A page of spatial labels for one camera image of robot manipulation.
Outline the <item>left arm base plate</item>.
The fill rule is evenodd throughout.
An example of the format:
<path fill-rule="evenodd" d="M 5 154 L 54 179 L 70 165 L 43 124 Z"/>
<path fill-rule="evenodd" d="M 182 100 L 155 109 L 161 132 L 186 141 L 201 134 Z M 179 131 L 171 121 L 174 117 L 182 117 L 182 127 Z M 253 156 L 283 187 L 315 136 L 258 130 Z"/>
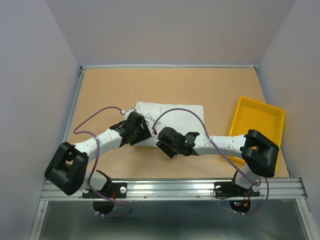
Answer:
<path fill-rule="evenodd" d="M 93 200 L 92 208 L 96 216 L 102 218 L 123 217 L 131 212 L 131 207 L 121 202 L 127 198 L 127 182 L 107 182 L 101 190 L 84 189 L 82 198 Z"/>

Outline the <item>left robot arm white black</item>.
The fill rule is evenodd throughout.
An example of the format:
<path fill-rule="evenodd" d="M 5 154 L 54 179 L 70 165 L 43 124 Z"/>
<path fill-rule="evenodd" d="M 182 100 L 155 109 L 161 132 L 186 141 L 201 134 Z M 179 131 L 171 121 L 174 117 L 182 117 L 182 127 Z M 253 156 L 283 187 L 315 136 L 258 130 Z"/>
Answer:
<path fill-rule="evenodd" d="M 86 171 L 90 161 L 113 149 L 149 139 L 152 135 L 148 125 L 143 115 L 132 111 L 125 120 L 98 136 L 75 144 L 65 141 L 58 146 L 44 177 L 70 196 L 87 181 Z"/>

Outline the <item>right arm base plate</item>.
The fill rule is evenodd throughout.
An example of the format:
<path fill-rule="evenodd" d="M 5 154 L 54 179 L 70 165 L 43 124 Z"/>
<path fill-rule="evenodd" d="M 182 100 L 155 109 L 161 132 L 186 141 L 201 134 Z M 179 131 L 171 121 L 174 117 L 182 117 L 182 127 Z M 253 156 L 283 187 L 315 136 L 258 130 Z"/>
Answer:
<path fill-rule="evenodd" d="M 260 191 L 252 187 L 244 189 L 235 186 L 231 181 L 218 181 L 214 183 L 213 196 L 219 200 L 229 200 L 229 206 L 236 213 L 248 214 L 251 209 L 251 198 L 259 197 Z"/>

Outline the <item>white long sleeve shirt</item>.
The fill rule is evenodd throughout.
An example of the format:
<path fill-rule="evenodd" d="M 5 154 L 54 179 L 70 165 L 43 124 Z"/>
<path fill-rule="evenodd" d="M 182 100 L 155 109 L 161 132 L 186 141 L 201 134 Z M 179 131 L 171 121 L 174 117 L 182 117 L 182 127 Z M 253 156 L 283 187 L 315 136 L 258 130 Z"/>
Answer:
<path fill-rule="evenodd" d="M 161 130 L 165 127 L 173 128 L 182 135 L 188 132 L 205 133 L 201 124 L 205 121 L 202 105 L 158 104 L 138 101 L 134 108 L 148 121 L 148 128 L 151 132 L 152 126 L 155 125 Z"/>

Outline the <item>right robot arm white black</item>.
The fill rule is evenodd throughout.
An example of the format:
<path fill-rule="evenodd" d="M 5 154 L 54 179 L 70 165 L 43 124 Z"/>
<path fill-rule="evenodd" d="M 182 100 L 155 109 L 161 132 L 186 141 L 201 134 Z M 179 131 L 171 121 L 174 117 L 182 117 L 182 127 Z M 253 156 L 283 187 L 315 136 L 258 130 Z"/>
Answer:
<path fill-rule="evenodd" d="M 238 136 L 206 136 L 198 132 L 185 135 L 171 127 L 157 135 L 157 147 L 169 158 L 176 155 L 222 155 L 236 169 L 231 192 L 242 195 L 261 177 L 275 176 L 279 147 L 257 130 Z"/>

